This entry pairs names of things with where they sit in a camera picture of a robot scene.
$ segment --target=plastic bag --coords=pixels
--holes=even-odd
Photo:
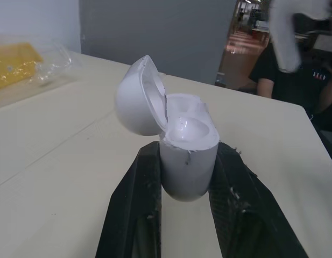
[[[61,44],[41,37],[0,35],[0,107],[54,89],[72,65]]]

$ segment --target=hinged lid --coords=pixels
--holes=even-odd
[[[157,135],[166,131],[166,102],[157,68],[146,55],[130,67],[118,87],[117,117],[135,134]]]

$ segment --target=gray partition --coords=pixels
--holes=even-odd
[[[213,84],[236,0],[80,0],[83,54]]]

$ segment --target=white egg-shaped object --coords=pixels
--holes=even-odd
[[[191,201],[206,193],[220,136],[200,97],[166,95],[156,66],[145,56],[118,87],[116,114],[133,133],[160,134],[161,180],[169,195]]]

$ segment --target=floor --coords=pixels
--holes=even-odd
[[[255,87],[248,76],[263,49],[264,45],[251,35],[234,32],[224,50],[217,82],[230,89]]]

